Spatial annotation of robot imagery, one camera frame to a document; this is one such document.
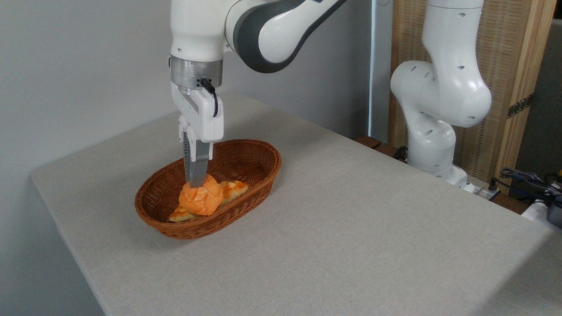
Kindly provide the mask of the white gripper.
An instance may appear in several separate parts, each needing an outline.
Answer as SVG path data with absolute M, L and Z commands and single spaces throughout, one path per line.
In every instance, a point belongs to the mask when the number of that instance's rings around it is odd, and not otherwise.
M 174 83 L 171 96 L 181 112 L 178 130 L 183 143 L 185 180 L 190 188 L 202 187 L 209 160 L 213 159 L 213 142 L 223 139 L 222 100 L 205 89 L 189 89 Z

